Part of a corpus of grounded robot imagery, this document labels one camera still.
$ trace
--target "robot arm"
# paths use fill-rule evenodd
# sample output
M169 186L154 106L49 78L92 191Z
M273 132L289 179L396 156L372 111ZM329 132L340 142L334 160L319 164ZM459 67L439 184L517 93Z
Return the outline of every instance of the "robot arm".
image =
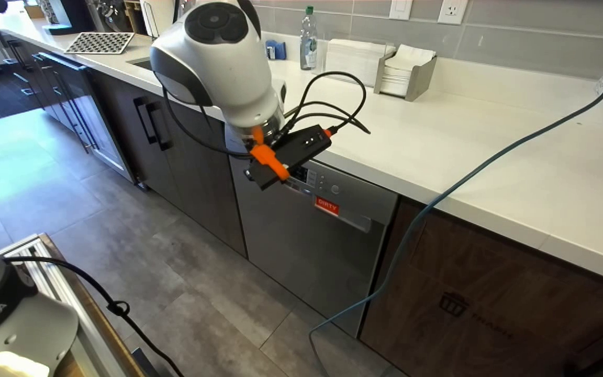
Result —
M282 123L282 102L271 88L259 22L246 0L199 3L154 39L151 67L180 102L222 109L248 149L246 177L262 188L285 183L289 169L330 144L319 125L271 144Z

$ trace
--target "kitchen counter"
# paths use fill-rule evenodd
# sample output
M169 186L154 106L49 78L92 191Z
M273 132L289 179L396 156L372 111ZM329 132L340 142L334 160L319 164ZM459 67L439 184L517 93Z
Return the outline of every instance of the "kitchen counter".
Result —
M0 14L0 31L53 53L73 39L40 31L15 7ZM160 94L154 75L132 65L147 59L149 44L135 36L120 57L73 59ZM290 60L269 67L286 81L293 106L312 73ZM317 160L425 204L511 140L585 104L597 91L589 79L439 59L430 88L415 102L368 93L360 119L372 134L343 130ZM319 79L312 96L352 109L358 93L347 81ZM439 209L603 277L603 102L496 162Z

